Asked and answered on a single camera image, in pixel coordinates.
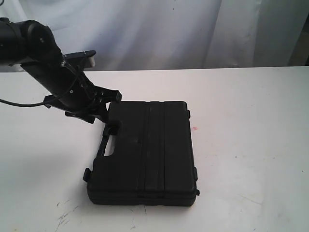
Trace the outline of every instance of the white backdrop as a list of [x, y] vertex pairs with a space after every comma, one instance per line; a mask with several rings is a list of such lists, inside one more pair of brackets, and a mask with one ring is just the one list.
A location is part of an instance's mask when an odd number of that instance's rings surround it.
[[5, 0], [0, 16], [48, 25], [96, 70], [285, 66], [308, 0]]

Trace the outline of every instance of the white tabletop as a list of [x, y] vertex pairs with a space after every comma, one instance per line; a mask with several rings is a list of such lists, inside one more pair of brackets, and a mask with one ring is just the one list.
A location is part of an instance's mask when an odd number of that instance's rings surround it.
[[[88, 199], [103, 124], [0, 104], [0, 231], [309, 231], [309, 67], [87, 72], [123, 100], [186, 101], [197, 187], [192, 207]], [[26, 73], [0, 73], [0, 98], [40, 102]]]

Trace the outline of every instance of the black plastic case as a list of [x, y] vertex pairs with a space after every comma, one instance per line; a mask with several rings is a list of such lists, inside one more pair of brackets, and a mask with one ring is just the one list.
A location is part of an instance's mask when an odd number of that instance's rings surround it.
[[[93, 171], [84, 174], [89, 199], [191, 206], [199, 191], [189, 117], [183, 101], [111, 103]], [[110, 134], [116, 135], [114, 151], [104, 156]]]

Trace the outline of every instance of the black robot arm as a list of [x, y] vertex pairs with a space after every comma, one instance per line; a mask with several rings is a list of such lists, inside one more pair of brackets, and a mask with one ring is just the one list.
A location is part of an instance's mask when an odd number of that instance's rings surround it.
[[121, 100], [118, 90], [95, 86], [84, 74], [84, 68], [93, 66], [95, 53], [63, 55], [49, 27], [33, 20], [13, 23], [0, 18], [0, 65], [20, 64], [52, 93], [43, 101], [46, 107], [89, 123], [95, 118], [108, 122], [106, 103]]

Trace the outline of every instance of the wire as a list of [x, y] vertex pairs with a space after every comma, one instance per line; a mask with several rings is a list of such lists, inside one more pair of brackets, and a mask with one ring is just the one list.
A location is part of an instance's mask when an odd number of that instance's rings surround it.
[[59, 96], [57, 97], [54, 97], [53, 99], [51, 100], [48, 100], [48, 101], [42, 101], [42, 102], [39, 102], [39, 103], [33, 103], [33, 104], [20, 104], [20, 103], [15, 103], [15, 102], [11, 102], [11, 101], [6, 101], [6, 100], [3, 100], [3, 99], [0, 99], [0, 102], [1, 103], [4, 103], [4, 104], [7, 104], [7, 105], [11, 105], [11, 106], [17, 106], [17, 107], [37, 107], [37, 106], [41, 106], [41, 105], [45, 105], [45, 104], [49, 104], [49, 103], [52, 103], [54, 101], [57, 101], [59, 100], [60, 98], [62, 98], [64, 95], [66, 95], [70, 90], [71, 88], [74, 86], [77, 78], [80, 76], [80, 74], [82, 73], [82, 68], [81, 68], [81, 64], [83, 64], [84, 60], [86, 59], [86, 56], [83, 57], [83, 59], [81, 60], [80, 64], [77, 66], [77, 73], [75, 75], [75, 79], [74, 81], [72, 82], [72, 84], [70, 85], [70, 87], [62, 94], [60, 94]]

